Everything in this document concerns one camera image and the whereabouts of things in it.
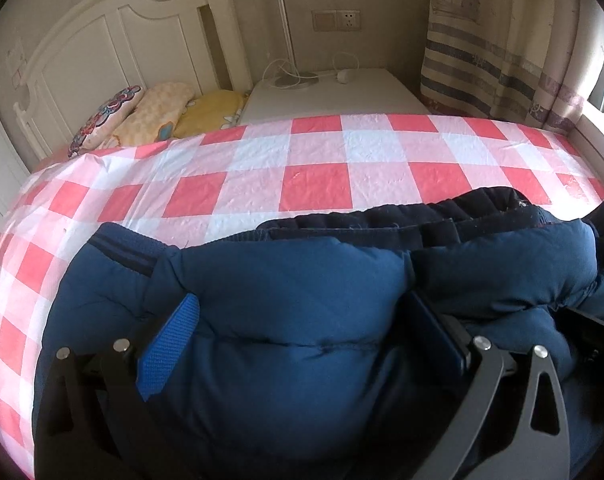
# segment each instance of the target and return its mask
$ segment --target striped curtain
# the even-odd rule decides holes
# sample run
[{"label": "striped curtain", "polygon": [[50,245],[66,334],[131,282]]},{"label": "striped curtain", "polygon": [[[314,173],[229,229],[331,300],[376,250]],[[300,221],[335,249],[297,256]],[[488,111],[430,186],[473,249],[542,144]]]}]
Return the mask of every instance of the striped curtain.
[{"label": "striped curtain", "polygon": [[568,132],[603,63],[595,0],[431,0],[421,97],[435,113]]}]

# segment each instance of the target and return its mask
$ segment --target puffer jacket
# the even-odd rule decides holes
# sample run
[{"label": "puffer jacket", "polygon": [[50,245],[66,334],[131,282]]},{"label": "puffer jacket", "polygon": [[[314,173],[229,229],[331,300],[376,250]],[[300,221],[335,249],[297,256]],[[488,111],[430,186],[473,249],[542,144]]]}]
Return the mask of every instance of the puffer jacket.
[{"label": "puffer jacket", "polygon": [[395,478],[420,462],[455,408],[428,349],[408,336],[403,297],[419,288],[471,335],[511,351],[549,349],[575,473],[604,422],[552,316],[571,306],[604,319],[595,243],[604,204],[585,220],[560,222],[494,188],[267,222],[183,250],[103,224],[60,283],[33,420],[58,348],[101,351],[192,294],[197,327],[147,405],[194,470],[211,479]]}]

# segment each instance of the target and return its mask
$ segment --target bed frame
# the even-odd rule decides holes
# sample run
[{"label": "bed frame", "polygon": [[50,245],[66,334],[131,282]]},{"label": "bed frame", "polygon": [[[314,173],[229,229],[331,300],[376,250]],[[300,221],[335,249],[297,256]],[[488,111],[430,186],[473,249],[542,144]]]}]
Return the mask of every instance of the bed frame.
[{"label": "bed frame", "polygon": [[240,92],[253,87],[233,0],[83,0],[38,45],[20,80],[29,107],[13,109],[42,159],[122,88],[165,81],[189,83],[197,95],[228,82]]}]

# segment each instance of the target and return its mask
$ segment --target white nightstand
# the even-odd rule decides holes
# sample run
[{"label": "white nightstand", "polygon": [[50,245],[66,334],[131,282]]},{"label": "white nightstand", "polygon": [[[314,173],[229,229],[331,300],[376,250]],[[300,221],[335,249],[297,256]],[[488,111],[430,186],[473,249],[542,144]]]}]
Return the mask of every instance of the white nightstand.
[{"label": "white nightstand", "polygon": [[240,124],[321,115],[429,113],[384,68],[353,71],[346,84],[339,83],[331,72],[319,72],[319,82],[306,88],[279,89],[260,81],[246,103]]}]

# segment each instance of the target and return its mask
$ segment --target pink and white checkered sheet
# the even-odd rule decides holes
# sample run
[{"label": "pink and white checkered sheet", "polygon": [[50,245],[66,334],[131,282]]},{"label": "pink and white checkered sheet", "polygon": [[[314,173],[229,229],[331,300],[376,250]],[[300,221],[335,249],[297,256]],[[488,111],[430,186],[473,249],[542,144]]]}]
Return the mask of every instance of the pink and white checkered sheet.
[{"label": "pink and white checkered sheet", "polygon": [[33,378],[71,259],[102,222],[179,247],[308,212],[512,186],[562,219],[604,186],[565,137],[444,116],[327,116],[103,150],[30,177],[0,231],[0,441],[33,476]]}]

